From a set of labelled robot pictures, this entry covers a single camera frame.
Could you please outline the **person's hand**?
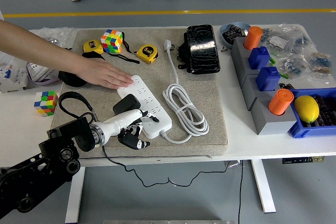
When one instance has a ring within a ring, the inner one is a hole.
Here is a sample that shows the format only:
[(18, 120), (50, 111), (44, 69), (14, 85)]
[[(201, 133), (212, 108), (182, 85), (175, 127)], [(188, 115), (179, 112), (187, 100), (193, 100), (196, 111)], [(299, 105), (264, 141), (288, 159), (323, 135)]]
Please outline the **person's hand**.
[(80, 64), (76, 76), (84, 81), (106, 87), (118, 89), (133, 84), (131, 76), (112, 64), (98, 58), (84, 59)]

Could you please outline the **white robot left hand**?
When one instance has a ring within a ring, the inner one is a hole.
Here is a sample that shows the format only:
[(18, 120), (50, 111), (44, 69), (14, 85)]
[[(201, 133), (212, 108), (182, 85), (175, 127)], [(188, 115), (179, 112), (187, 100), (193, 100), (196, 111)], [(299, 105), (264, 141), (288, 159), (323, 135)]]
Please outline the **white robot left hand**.
[(111, 136), (117, 136), (118, 141), (134, 150), (140, 150), (150, 145), (150, 142), (144, 142), (139, 139), (142, 131), (142, 119), (149, 118), (158, 123), (159, 119), (148, 111), (133, 109), (122, 112), (106, 120), (105, 122), (94, 122), (90, 125), (95, 133), (95, 145), (105, 145)]

